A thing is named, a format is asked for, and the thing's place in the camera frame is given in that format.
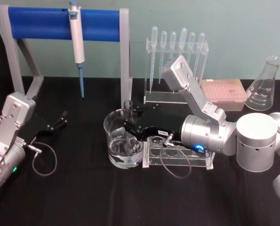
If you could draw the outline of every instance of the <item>black table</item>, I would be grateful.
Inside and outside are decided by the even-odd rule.
[[[30,78],[24,78],[30,84]],[[250,81],[243,81],[245,87]],[[280,157],[266,172],[243,170],[235,156],[216,155],[214,169],[193,168],[178,180],[162,166],[123,170],[107,157],[103,120],[120,106],[118,79],[85,79],[85,99],[78,78],[45,78],[36,113],[55,119],[68,111],[68,125],[50,144],[58,156],[54,175],[42,178],[31,169],[32,151],[0,189],[0,226],[194,225],[280,226],[280,200],[272,181]],[[11,83],[0,86],[0,112]],[[143,100],[143,80],[134,80],[135,103]],[[163,111],[190,113],[187,105],[161,105]],[[228,121],[252,112],[227,112]],[[273,107],[280,112],[280,81]],[[183,174],[187,168],[174,167]]]

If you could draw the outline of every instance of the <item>pink tip box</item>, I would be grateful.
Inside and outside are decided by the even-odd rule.
[[[241,111],[247,101],[239,79],[202,80],[201,89],[208,101],[224,111]]]

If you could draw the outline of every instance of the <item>transfer pipette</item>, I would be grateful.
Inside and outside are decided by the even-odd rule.
[[[186,41],[186,35],[187,35],[187,29],[185,27],[183,27],[181,29],[181,33],[180,33],[179,55],[182,55],[182,53],[183,53],[183,49],[184,49],[185,41]]]
[[[170,35],[170,42],[169,42],[169,47],[170,47],[169,60],[173,58],[173,51],[174,51],[174,46],[176,44],[176,37],[177,37],[176,32],[172,32]]]
[[[199,60],[200,55],[201,55],[201,50],[202,50],[202,47],[203,47],[204,39],[205,39],[205,34],[201,33],[198,37],[198,52],[197,52],[197,56],[196,56],[196,60],[195,60],[195,66],[194,66],[194,72],[193,72],[193,75],[195,76],[196,80],[198,80],[198,77],[197,77],[198,60]]]
[[[84,63],[84,50],[83,50],[83,38],[82,38],[82,18],[80,14],[80,9],[77,0],[69,1],[71,8],[69,9],[69,19],[70,19],[70,28],[71,36],[73,43],[74,51],[74,60],[79,72],[79,82],[80,82],[80,91],[82,99],[84,98],[83,90],[83,63]]]
[[[151,68],[150,68],[150,77],[149,77],[149,93],[151,93],[151,88],[153,86],[154,79],[154,68],[155,68],[155,54],[156,54],[156,46],[157,46],[157,36],[158,36],[158,28],[153,26],[151,29]]]
[[[190,64],[190,57],[192,54],[192,49],[195,44],[196,34],[194,32],[191,32],[189,35],[188,40],[188,53],[187,53],[187,63]]]
[[[166,38],[167,38],[167,32],[162,31],[161,35],[161,53],[160,53],[160,65],[159,65],[159,84],[161,80],[161,68],[163,67],[163,58],[164,58],[164,52],[165,52],[165,46],[166,46]]]

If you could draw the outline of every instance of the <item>glass beaker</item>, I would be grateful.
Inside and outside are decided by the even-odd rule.
[[[245,105],[253,110],[265,111],[272,107],[275,75],[280,66],[278,56],[268,56],[263,71],[246,91]]]
[[[125,109],[111,112],[103,123],[107,134],[108,157],[116,167],[121,169],[135,167],[143,158],[143,142],[138,141],[124,129],[124,120],[131,117],[126,114],[128,109],[132,109],[131,102],[125,106]]]

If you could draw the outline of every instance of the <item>wire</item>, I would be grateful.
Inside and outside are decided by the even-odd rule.
[[[34,142],[33,144],[35,144],[35,145],[44,145],[44,146],[46,146],[47,148],[49,148],[49,149],[52,151],[52,153],[53,153],[53,155],[54,155],[54,157],[55,157],[55,165],[54,165],[54,169],[53,169],[52,172],[50,172],[50,173],[42,174],[42,173],[40,173],[39,171],[37,171],[37,170],[35,169],[35,167],[34,167],[34,162],[35,162],[35,159],[36,159],[36,157],[37,157],[37,153],[35,154],[35,156],[34,156],[34,158],[33,158],[33,160],[32,160],[32,169],[34,170],[34,172],[35,172],[36,174],[38,174],[38,175],[40,175],[40,176],[42,176],[42,177],[50,176],[52,173],[55,172],[56,167],[57,167],[57,156],[56,156],[55,151],[53,150],[52,147],[50,147],[49,145],[47,145],[47,144],[45,144],[45,143],[42,143],[42,142]]]
[[[160,161],[162,163],[162,165],[164,166],[164,168],[167,170],[167,172],[169,172],[171,175],[173,175],[175,178],[178,179],[185,179],[186,177],[188,177],[191,173],[191,164],[189,162],[189,159],[187,158],[187,156],[184,154],[184,152],[178,147],[178,146],[174,146],[175,148],[177,148],[177,150],[184,156],[184,158],[186,159],[188,165],[189,165],[189,172],[187,173],[187,175],[185,176],[178,176],[176,174],[174,174],[173,172],[171,172],[163,163],[162,157],[161,155],[163,154],[163,146],[161,146],[161,150],[160,150]]]

